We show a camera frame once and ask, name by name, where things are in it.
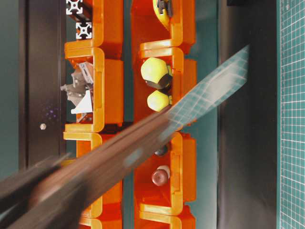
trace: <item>orange plastic bin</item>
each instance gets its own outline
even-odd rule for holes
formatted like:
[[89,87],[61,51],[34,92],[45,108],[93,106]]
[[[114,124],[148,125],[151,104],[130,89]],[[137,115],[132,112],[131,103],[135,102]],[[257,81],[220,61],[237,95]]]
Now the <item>orange plastic bin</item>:
[[150,57],[163,59],[172,67],[173,82],[171,95],[173,104],[177,103],[197,83],[197,62],[185,59],[181,49],[165,48],[141,51],[136,64],[133,66],[135,122],[140,121],[154,112],[147,105],[147,97],[155,89],[149,87],[141,75],[141,66]]
[[79,229],[122,229],[121,204],[105,207],[104,213],[95,219],[81,217]]
[[[152,182],[157,167],[170,168],[169,181],[159,187]],[[135,211],[179,215],[185,202],[196,200],[196,143],[189,134],[176,132],[171,150],[164,156],[153,155],[134,172]]]
[[106,58],[120,59],[123,44],[123,0],[83,0],[92,8],[92,39],[67,42],[65,50],[100,47]]
[[[102,141],[107,141],[113,135],[99,135],[97,133],[72,133],[63,132],[65,140],[76,140],[76,157],[81,157],[92,149],[100,146]],[[97,199],[90,207],[83,211],[82,216],[96,218],[100,216],[107,205],[121,203],[122,201],[122,181],[108,190],[102,197]]]
[[100,132],[105,124],[122,125],[124,119],[123,62],[105,59],[100,48],[66,50],[66,59],[78,68],[78,63],[93,63],[93,120],[66,124],[66,132]]
[[189,53],[195,43],[195,0],[173,0],[172,5],[168,31],[154,12],[153,0],[132,1],[132,49],[180,47]]
[[195,229],[195,225],[189,206],[184,206],[179,216],[139,211],[135,219],[135,229]]

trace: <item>wooden stick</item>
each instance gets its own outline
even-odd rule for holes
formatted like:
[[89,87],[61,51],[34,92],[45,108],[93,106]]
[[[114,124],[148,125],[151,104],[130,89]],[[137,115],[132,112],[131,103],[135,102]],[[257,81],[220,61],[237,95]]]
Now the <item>wooden stick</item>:
[[89,187],[85,201],[85,207],[88,207],[170,141],[171,136],[160,138],[169,126],[167,110],[132,125],[102,146],[53,173],[36,187],[31,204],[45,200],[82,171],[86,177],[85,185]]

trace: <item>motion blurred object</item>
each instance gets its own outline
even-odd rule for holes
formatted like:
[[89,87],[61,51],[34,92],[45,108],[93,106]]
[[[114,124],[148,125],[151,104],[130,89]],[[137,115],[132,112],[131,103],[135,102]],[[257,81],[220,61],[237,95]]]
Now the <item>motion blurred object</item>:
[[[0,212],[10,211],[0,228],[78,228],[83,209],[167,144],[178,128],[207,114],[241,88],[247,72],[248,46],[206,76],[175,106],[148,116],[73,163],[59,169],[63,159],[47,160],[2,181]],[[157,170],[163,171],[157,174],[156,183],[166,184],[169,167]]]
[[1,229],[78,228],[87,195],[83,181],[85,172],[75,174],[60,189],[54,187],[52,196],[44,198],[29,210],[33,189],[41,180],[58,170],[65,158],[44,160],[0,182],[0,213],[8,211],[0,221]]

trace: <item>black surface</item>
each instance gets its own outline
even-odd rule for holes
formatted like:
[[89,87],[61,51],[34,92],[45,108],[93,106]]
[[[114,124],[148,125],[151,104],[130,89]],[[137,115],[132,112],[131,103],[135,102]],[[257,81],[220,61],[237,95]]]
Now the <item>black surface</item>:
[[242,6],[247,0],[227,0],[228,6]]
[[276,1],[220,5],[220,60],[250,44],[246,85],[219,108],[219,229],[276,227]]
[[65,153],[65,6],[20,0],[20,167]]

